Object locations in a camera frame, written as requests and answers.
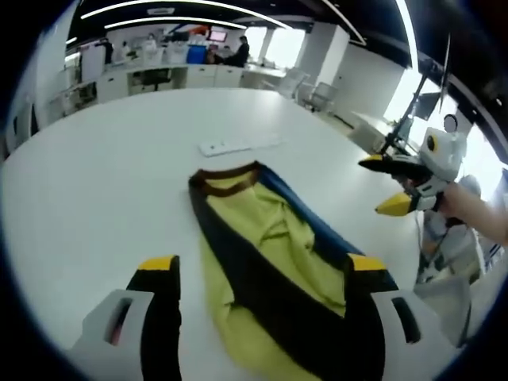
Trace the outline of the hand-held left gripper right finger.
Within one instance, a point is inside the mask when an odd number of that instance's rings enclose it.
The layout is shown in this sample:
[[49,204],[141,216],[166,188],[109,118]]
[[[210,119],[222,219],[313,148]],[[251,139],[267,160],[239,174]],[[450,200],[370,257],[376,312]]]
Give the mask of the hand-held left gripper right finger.
[[381,260],[348,258],[348,379],[438,379],[458,352],[444,316],[428,298],[398,288]]

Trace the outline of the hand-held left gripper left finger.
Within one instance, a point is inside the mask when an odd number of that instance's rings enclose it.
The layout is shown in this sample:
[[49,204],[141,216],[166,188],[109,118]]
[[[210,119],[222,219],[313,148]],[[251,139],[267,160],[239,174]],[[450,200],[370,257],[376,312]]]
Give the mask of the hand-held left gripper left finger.
[[84,319],[69,351],[89,380],[180,380],[178,256],[146,260]]

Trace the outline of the person's right hand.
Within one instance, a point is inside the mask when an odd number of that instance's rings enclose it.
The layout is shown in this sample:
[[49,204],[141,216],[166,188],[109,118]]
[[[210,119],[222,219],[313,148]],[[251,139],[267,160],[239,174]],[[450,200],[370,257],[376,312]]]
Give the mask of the person's right hand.
[[438,210],[448,218],[461,220],[480,229],[489,214],[487,204],[458,183],[450,183],[443,191]]

